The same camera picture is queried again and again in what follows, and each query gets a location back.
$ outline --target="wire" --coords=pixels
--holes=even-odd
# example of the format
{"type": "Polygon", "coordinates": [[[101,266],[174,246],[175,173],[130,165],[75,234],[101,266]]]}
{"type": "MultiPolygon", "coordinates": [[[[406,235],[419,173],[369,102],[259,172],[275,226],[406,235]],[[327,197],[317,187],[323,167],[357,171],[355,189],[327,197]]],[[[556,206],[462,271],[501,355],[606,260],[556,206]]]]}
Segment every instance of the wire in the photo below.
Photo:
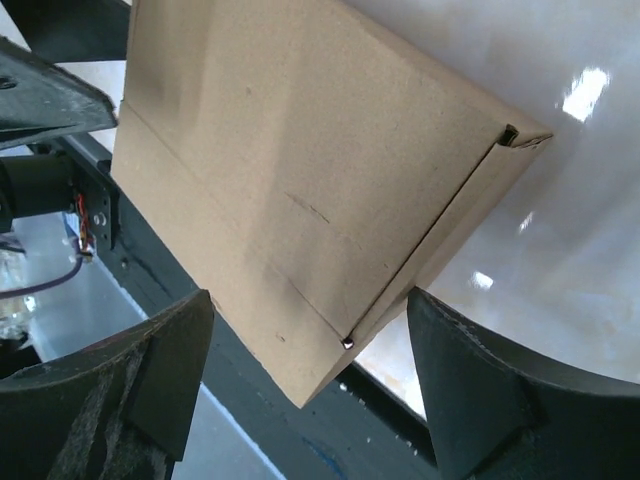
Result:
{"type": "Polygon", "coordinates": [[[86,254],[89,252],[92,243],[92,237],[89,232],[89,212],[85,207],[84,203],[84,195],[81,193],[76,194],[76,213],[80,217],[80,228],[79,228],[79,248],[80,252],[86,254]]]}
{"type": "Polygon", "coordinates": [[[21,253],[23,255],[27,254],[24,248],[22,248],[22,245],[20,245],[20,242],[13,233],[13,230],[6,233],[0,233],[0,250],[10,253],[21,253]]]}
{"type": "Polygon", "coordinates": [[[37,285],[32,285],[30,287],[22,287],[22,288],[16,288],[14,290],[6,290],[4,292],[0,292],[0,300],[8,300],[10,298],[23,297],[25,295],[33,295],[34,293],[42,292],[44,290],[48,290],[50,288],[54,288],[59,285],[62,285],[63,283],[75,277],[80,271],[80,268],[82,267],[82,262],[85,257],[85,254],[83,254],[80,251],[80,247],[77,239],[74,239],[71,243],[73,244],[74,250],[76,252],[76,264],[73,266],[73,268],[69,272],[65,273],[59,278],[56,278],[54,280],[49,280],[48,282],[39,283],[37,285]]]}

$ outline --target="white floor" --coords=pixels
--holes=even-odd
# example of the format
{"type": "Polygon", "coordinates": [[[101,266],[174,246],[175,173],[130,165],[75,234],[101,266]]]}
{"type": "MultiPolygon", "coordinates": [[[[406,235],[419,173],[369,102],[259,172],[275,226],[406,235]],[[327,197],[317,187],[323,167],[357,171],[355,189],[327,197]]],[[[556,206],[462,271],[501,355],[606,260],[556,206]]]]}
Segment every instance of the white floor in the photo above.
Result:
{"type": "MultiPolygon", "coordinates": [[[[350,3],[556,133],[430,291],[544,354],[640,381],[640,4],[350,3]]],[[[119,102],[123,62],[67,67],[119,102]]],[[[112,147],[113,132],[97,137],[112,147]]],[[[406,319],[359,361],[421,411],[406,319]]]]}

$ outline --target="metal frame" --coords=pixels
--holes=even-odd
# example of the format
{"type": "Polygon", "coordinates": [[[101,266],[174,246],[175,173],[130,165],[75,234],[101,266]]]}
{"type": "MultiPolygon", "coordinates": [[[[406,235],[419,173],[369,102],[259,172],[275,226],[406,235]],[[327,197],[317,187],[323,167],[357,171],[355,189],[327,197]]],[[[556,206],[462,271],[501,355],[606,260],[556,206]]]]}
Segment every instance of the metal frame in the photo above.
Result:
{"type": "MultiPolygon", "coordinates": [[[[96,166],[111,158],[88,134],[52,146],[96,166]]],[[[155,315],[193,292],[195,283],[124,194],[117,211],[113,249],[98,255],[142,309],[155,315]]],[[[439,478],[425,422],[359,366],[299,410],[217,320],[203,381],[286,477],[439,478]]]]}

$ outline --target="cardboard box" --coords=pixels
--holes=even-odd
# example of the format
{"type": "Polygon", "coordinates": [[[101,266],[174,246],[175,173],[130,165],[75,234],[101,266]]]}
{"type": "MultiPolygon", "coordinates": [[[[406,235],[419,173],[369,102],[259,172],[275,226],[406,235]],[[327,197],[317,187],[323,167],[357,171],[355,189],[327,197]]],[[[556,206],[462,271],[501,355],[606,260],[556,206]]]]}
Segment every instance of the cardboard box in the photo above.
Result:
{"type": "Polygon", "coordinates": [[[132,15],[113,175],[299,406],[550,137],[335,0],[132,15]]]}

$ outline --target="cardboard flap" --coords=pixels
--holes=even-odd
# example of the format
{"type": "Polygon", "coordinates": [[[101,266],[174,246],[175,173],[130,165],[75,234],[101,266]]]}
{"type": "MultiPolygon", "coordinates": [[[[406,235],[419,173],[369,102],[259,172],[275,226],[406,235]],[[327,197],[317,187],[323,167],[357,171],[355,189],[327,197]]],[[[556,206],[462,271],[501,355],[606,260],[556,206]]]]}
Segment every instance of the cardboard flap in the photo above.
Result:
{"type": "Polygon", "coordinates": [[[493,145],[383,295],[358,323],[351,336],[354,341],[368,343],[367,339],[379,331],[375,324],[386,323],[399,314],[411,288],[429,287],[551,138],[551,134],[545,133],[528,138],[525,143],[514,137],[508,142],[511,146],[493,145]]]}

